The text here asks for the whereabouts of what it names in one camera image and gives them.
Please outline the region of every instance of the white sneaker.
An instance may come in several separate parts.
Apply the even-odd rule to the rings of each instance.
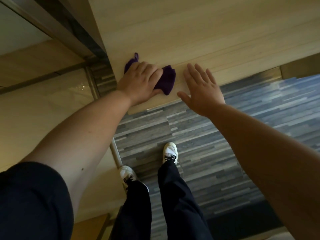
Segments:
[[[119,173],[120,173],[120,177],[122,178],[123,187],[125,188],[126,191],[128,191],[128,185],[131,182],[139,180],[134,170],[129,166],[125,166],[125,165],[121,166],[119,168]]]
[[[173,142],[168,142],[163,148],[162,163],[166,161],[174,162],[175,165],[178,163],[178,150]]]

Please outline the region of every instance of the person's right arm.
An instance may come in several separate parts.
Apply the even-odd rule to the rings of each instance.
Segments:
[[[320,156],[309,147],[226,105],[211,72],[188,64],[191,97],[178,96],[209,118],[295,239],[320,238]]]

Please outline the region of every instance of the finger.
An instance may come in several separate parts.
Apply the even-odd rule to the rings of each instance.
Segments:
[[[191,98],[185,92],[177,92],[177,95],[190,108]]]
[[[154,64],[148,64],[146,69],[144,70],[143,74],[146,75],[147,79],[149,80],[151,75],[158,69],[158,67]]]
[[[205,70],[206,74],[208,75],[210,81],[213,83],[213,84],[216,84],[217,85],[217,81],[216,79],[214,78],[214,76],[212,75],[212,73],[210,72],[209,69],[206,69]]]
[[[137,68],[137,72],[139,72],[139,74],[142,74],[144,72],[144,70],[146,69],[147,65],[148,65],[148,62],[146,62],[146,61],[140,63]]]
[[[149,83],[152,86],[152,88],[155,87],[155,85],[157,84],[157,82],[159,81],[159,79],[161,78],[163,74],[163,70],[161,68],[158,68],[150,77],[149,79]]]
[[[208,83],[210,81],[208,75],[206,74],[206,72],[202,69],[202,67],[199,64],[195,64],[194,65],[195,69],[200,73],[202,79]]]
[[[201,84],[203,82],[203,79],[200,73],[195,69],[195,67],[192,64],[188,63],[187,68],[189,70],[190,75],[195,80],[195,82],[197,84]]]
[[[197,85],[196,81],[192,78],[192,76],[191,76],[191,74],[190,74],[188,69],[185,69],[183,71],[183,75],[184,75],[184,78],[186,80],[186,84],[188,85],[189,90],[191,89],[191,87]]]
[[[158,95],[158,94],[163,94],[162,90],[161,90],[161,89],[154,89],[154,90],[151,92],[149,99],[152,98],[152,97],[154,97],[154,96],[156,96],[156,95]]]
[[[139,66],[140,62],[134,62],[130,65],[128,71],[135,71],[137,67]]]

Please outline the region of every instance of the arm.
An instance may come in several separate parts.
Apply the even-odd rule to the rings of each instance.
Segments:
[[[146,62],[132,64],[116,91],[68,117],[22,160],[46,164],[62,176],[74,215],[84,189],[110,146],[118,123],[130,106],[161,92],[153,88],[162,73],[162,69]]]
[[[295,239],[320,236],[320,156],[309,147],[225,104],[214,77],[196,64],[184,71],[191,98],[178,96],[209,118],[230,144]]]

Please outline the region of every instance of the black sleeve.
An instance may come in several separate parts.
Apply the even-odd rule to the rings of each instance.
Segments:
[[[22,162],[0,173],[1,240],[69,240],[73,221],[68,188],[54,169]]]

